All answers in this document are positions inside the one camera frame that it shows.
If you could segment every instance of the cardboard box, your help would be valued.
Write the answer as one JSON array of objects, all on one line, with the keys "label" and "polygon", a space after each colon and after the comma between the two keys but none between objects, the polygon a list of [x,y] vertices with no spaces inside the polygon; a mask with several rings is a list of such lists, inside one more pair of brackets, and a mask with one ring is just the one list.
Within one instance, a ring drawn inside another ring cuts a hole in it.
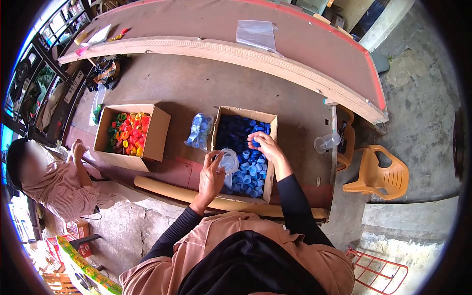
[{"label": "cardboard box", "polygon": [[[270,124],[270,136],[277,142],[277,115],[266,114],[254,110],[244,110],[234,107],[223,106],[218,109],[218,115],[216,116],[215,126],[213,127],[213,135],[211,137],[211,150],[215,150],[216,136],[218,131],[219,121],[221,115],[240,115],[243,118],[250,118],[264,123]],[[270,202],[270,194],[272,193],[272,183],[274,180],[274,164],[269,161],[267,164],[267,176],[264,182],[264,193],[262,199],[238,196],[236,194],[218,194],[217,197],[232,201],[248,202],[248,203],[259,203],[268,204]]]},{"label": "cardboard box", "polygon": [[90,235],[88,222],[80,217],[76,220],[65,223],[64,230],[76,239],[81,239]]},{"label": "cardboard box", "polygon": [[[149,103],[150,101],[147,102],[148,103],[110,105],[105,107],[101,112],[100,123],[98,125],[97,135],[95,136],[93,150],[107,164],[149,172],[141,158],[162,161],[164,156],[164,146],[166,145],[167,130],[170,123],[170,115],[155,106],[159,101],[151,101],[151,103]],[[111,120],[116,118],[119,113],[123,112],[143,112],[151,115],[146,143],[141,157],[105,152],[107,146],[110,144],[110,134],[108,133],[108,129],[111,125]]]}]

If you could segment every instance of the orange plastic chair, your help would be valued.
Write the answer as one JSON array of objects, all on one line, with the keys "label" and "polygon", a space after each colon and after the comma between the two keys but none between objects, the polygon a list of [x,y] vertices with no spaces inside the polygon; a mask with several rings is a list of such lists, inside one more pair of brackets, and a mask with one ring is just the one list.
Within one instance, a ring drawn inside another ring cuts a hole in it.
[{"label": "orange plastic chair", "polygon": [[[381,145],[368,145],[361,150],[363,150],[363,154],[359,179],[356,182],[343,185],[343,191],[373,193],[384,200],[403,196],[408,188],[410,175],[408,167]],[[387,168],[379,167],[376,151],[383,152],[392,161],[392,164]],[[381,193],[379,188],[385,189],[387,194]]]},{"label": "orange plastic chair", "polygon": [[337,153],[337,161],[341,165],[336,168],[336,172],[342,171],[349,167],[349,165],[351,165],[351,162],[353,160],[355,142],[355,132],[354,128],[351,126],[354,121],[354,114],[351,112],[351,110],[346,109],[342,105],[338,106],[341,107],[349,115],[349,121],[347,122],[346,127],[344,128],[344,140],[347,141],[346,152]]}]

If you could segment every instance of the hand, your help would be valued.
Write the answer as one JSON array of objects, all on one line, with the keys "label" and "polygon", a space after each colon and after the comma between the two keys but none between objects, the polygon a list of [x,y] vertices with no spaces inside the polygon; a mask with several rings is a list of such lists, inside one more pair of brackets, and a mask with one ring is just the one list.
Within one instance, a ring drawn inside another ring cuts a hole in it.
[{"label": "hand", "polygon": [[[257,141],[261,147],[255,147],[253,140]],[[287,158],[272,137],[262,131],[258,131],[249,134],[247,141],[249,142],[248,147],[250,149],[262,152],[264,156],[266,156],[267,160],[274,163],[275,177],[277,181],[280,181],[293,174],[292,168],[290,167]]]},{"label": "hand", "polygon": [[[261,147],[255,147],[253,145],[253,140],[257,141]],[[249,142],[248,146],[250,149],[262,152],[269,161],[274,163],[274,165],[285,158],[284,153],[275,143],[274,139],[262,131],[249,134],[247,141]]]},{"label": "hand", "polygon": [[[212,163],[211,159],[216,155],[218,157]],[[200,172],[198,194],[190,204],[190,208],[200,216],[203,215],[208,205],[215,199],[225,183],[225,167],[221,167],[218,171],[218,165],[222,158],[223,153],[221,151],[212,151],[205,156],[203,169]]]},{"label": "hand", "polygon": [[79,144],[79,143],[82,143],[82,144],[83,144],[84,142],[82,141],[82,139],[78,139],[78,138],[77,138],[76,141],[74,141],[74,143],[72,144],[72,147],[71,147],[71,149],[70,149],[72,153],[74,153],[74,150],[76,149],[76,146],[77,146],[77,144]]},{"label": "hand", "polygon": [[77,143],[74,149],[74,159],[81,159],[87,148],[83,143]]}]

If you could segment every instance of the license plate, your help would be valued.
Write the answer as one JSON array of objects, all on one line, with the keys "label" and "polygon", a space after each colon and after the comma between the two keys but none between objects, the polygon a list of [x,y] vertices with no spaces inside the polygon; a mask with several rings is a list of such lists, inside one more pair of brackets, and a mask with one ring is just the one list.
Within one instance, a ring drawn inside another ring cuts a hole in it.
[{"label": "license plate", "polygon": [[76,78],[72,82],[71,86],[69,87],[69,91],[67,91],[66,97],[64,98],[64,101],[69,104],[70,101],[72,100],[72,97],[74,96],[74,93],[76,93],[77,87],[80,85],[80,82],[84,78],[84,74],[82,71],[79,71],[77,73]]}]

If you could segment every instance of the open cardboard box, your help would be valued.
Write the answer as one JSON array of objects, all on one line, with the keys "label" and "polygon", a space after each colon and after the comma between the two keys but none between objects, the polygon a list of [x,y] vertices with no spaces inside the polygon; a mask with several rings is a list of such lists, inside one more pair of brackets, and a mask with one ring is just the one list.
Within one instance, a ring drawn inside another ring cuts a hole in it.
[{"label": "open cardboard box", "polygon": [[[219,121],[221,115],[240,115],[243,118],[250,118],[264,123],[270,124],[270,136],[277,142],[277,115],[266,114],[254,110],[244,110],[234,107],[220,107],[218,109],[218,115],[216,116],[215,126],[213,127],[213,135],[211,137],[211,150],[215,150],[216,145],[216,136],[218,131]],[[274,180],[274,164],[269,161],[267,164],[267,176],[264,182],[264,193],[261,198],[251,198],[243,197],[235,194],[218,194],[217,197],[232,201],[248,202],[248,203],[258,203],[258,204],[268,204],[270,202],[270,194],[272,193],[272,183]]]},{"label": "open cardboard box", "polygon": [[[101,112],[100,123],[93,150],[107,163],[112,166],[123,167],[132,170],[149,172],[142,158],[162,161],[164,146],[166,145],[167,130],[169,128],[170,115],[155,106],[160,101],[143,101],[143,103],[116,104],[106,106]],[[110,144],[108,129],[113,118],[119,113],[143,112],[151,115],[149,128],[141,157],[128,156],[105,152]]]}]

